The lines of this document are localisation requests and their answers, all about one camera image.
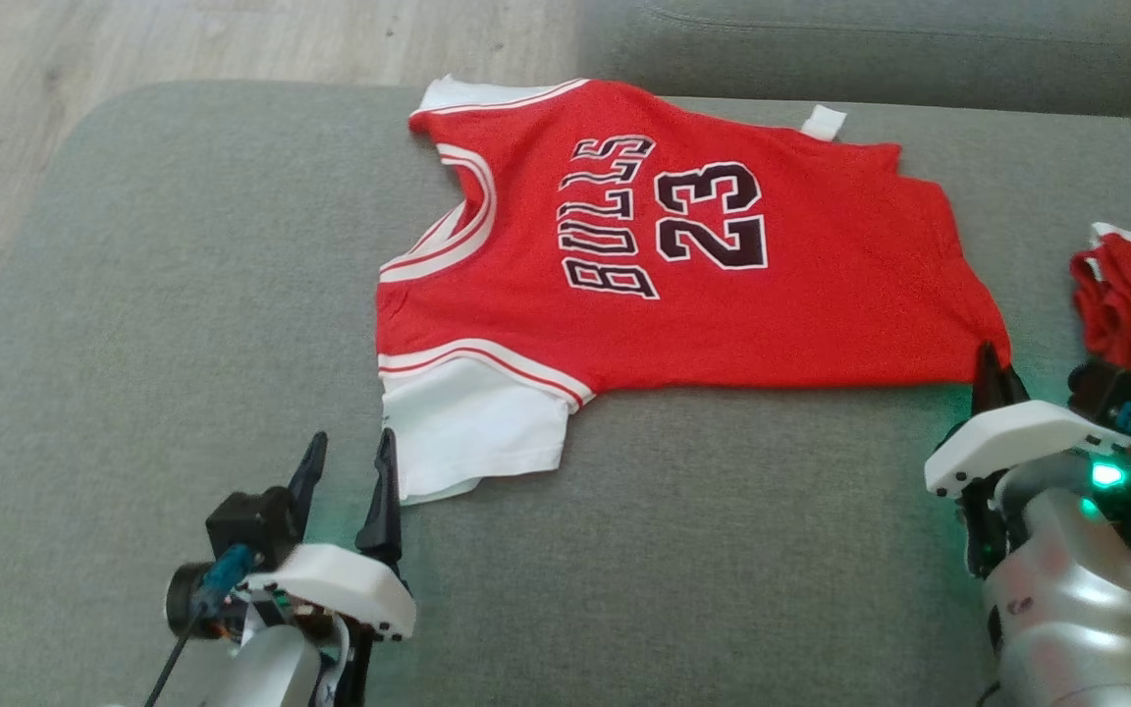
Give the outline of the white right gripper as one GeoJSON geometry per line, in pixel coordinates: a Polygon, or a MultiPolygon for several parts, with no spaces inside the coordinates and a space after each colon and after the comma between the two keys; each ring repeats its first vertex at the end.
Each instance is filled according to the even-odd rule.
{"type": "Polygon", "coordinates": [[[1125,478],[1116,456],[1131,436],[1072,409],[1029,400],[1015,367],[1002,368],[993,342],[977,352],[973,416],[955,428],[924,462],[925,486],[959,509],[968,540],[968,574],[988,577],[1010,551],[1031,537],[1024,509],[1048,489],[1083,498],[1100,488],[1095,466],[1107,465],[1110,484],[1125,478]]]}

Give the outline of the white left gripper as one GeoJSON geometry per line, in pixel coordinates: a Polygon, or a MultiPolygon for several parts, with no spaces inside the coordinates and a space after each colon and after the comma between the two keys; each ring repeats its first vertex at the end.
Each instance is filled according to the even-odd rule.
{"type": "MultiPolygon", "coordinates": [[[[328,445],[317,431],[290,480],[297,536],[307,533],[328,445]]],[[[374,469],[360,555],[305,543],[275,571],[247,578],[248,706],[363,706],[375,645],[413,637],[416,601],[395,574],[403,520],[391,428],[382,430],[374,469]]]]}

